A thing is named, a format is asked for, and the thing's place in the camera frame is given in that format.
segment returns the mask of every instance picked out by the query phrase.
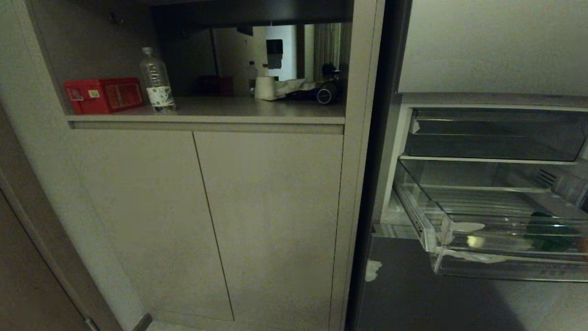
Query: cabinet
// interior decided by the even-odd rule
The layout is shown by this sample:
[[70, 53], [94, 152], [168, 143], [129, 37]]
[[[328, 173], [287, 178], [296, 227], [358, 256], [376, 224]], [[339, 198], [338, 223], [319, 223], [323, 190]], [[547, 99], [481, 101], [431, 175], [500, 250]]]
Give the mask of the cabinet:
[[235, 321], [328, 329], [343, 136], [194, 138]]
[[74, 130], [70, 138], [145, 308], [155, 318], [167, 311], [233, 320], [192, 134]]
[[588, 95], [588, 2], [414, 0], [399, 92]]

